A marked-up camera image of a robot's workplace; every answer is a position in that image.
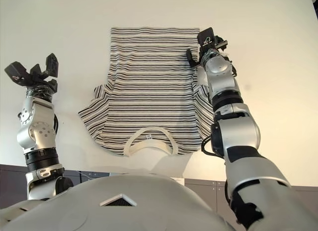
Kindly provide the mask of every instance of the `striped t-shirt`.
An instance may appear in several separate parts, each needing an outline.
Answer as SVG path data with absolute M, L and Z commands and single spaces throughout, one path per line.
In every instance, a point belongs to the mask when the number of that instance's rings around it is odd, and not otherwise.
M 210 135 L 213 110 L 208 88 L 197 83 L 186 58 L 191 48 L 197 59 L 198 33 L 197 28 L 111 29 L 107 84 L 96 87 L 95 99 L 79 112 L 96 143 L 123 154 L 135 132 L 161 127 L 176 141 L 178 154 L 200 149 Z M 160 131 L 147 131 L 132 144 L 149 137 L 171 146 Z

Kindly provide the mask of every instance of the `silver robot arm segment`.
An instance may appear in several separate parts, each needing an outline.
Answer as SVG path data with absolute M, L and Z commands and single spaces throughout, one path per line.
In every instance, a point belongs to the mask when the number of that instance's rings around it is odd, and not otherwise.
M 212 28 L 198 34 L 201 65 L 207 74 L 214 110 L 211 127 L 213 151 L 225 160 L 229 206 L 247 230 L 317 230 L 318 220 L 301 203 L 277 166 L 257 149 L 260 131 L 240 95 L 236 69 L 224 50 L 227 41 L 214 36 Z
M 29 171 L 26 174 L 29 200 L 52 198 L 73 186 L 70 179 L 63 177 L 64 168 L 56 152 L 58 124 L 52 95 L 57 91 L 57 82 L 44 80 L 48 76 L 57 77 L 58 61 L 54 54 L 47 57 L 46 65 L 44 72 L 37 64 L 28 73 L 19 62 L 5 68 L 13 82 L 26 87 L 17 141 L 23 148 Z

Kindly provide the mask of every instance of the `cable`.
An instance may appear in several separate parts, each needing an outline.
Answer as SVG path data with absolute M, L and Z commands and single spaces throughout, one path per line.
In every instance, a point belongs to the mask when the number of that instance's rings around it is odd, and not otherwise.
M 227 200 L 228 204 L 230 205 L 231 200 L 230 200 L 229 194 L 228 194 L 228 180 L 225 181 L 224 195 L 225 195 L 225 199 Z
M 216 156 L 216 157 L 219 157 L 219 158 L 222 158 L 224 159 L 222 156 L 218 155 L 218 154 L 215 154 L 215 153 L 210 153 L 208 152 L 207 150 L 205 150 L 205 145 L 211 140 L 211 137 L 207 137 L 206 139 L 204 139 L 201 143 L 201 151 L 203 151 L 204 154 L 206 155 L 211 155 L 211 156 Z
M 58 133 L 58 129 L 59 129 L 59 120 L 58 117 L 54 114 L 54 130 L 55 130 L 55 134 Z
M 88 175 L 86 175 L 86 174 L 84 174 L 84 173 L 78 171 L 78 170 L 76 170 L 76 172 L 79 173 L 79 174 L 81 174 L 81 175 L 83 175 L 83 176 L 86 176 L 88 179 L 91 179 L 91 180 L 95 179 L 95 178 L 93 178 L 93 177 L 90 177 L 90 176 L 88 176 Z

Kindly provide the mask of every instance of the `black cable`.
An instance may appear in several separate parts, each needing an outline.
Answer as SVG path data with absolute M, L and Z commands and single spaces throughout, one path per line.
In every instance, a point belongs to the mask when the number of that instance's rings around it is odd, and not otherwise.
M 210 153 L 208 151 L 205 150 L 205 145 L 211 140 L 211 137 L 207 137 L 206 139 L 204 139 L 201 143 L 201 151 L 203 151 L 204 154 L 206 155 L 211 155 L 211 156 L 216 156 L 216 157 L 219 157 L 219 158 L 222 158 L 224 159 L 222 156 L 218 155 L 218 154 L 215 154 L 215 153 Z
M 58 117 L 54 114 L 54 130 L 55 130 L 55 134 L 58 133 L 58 129 L 59 129 L 59 120 L 58 120 Z
M 225 181 L 224 194 L 225 194 L 225 199 L 227 200 L 228 204 L 230 205 L 231 200 L 230 200 L 229 194 L 228 194 L 228 180 Z
M 79 172 L 79 182 L 82 183 L 81 172 Z

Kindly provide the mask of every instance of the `white table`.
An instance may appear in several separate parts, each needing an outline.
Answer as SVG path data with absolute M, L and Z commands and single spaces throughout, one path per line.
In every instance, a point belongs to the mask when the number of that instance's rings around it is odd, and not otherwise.
M 45 68 L 58 57 L 57 149 L 67 169 L 151 172 L 225 180 L 224 162 L 201 152 L 132 157 L 96 145 L 77 112 L 106 82 L 111 26 L 212 26 L 229 41 L 244 101 L 262 134 L 259 151 L 293 185 L 318 186 L 318 21 L 311 0 L 0 0 L 0 163 L 25 165 L 16 142 L 24 88 L 4 68 L 13 61 Z

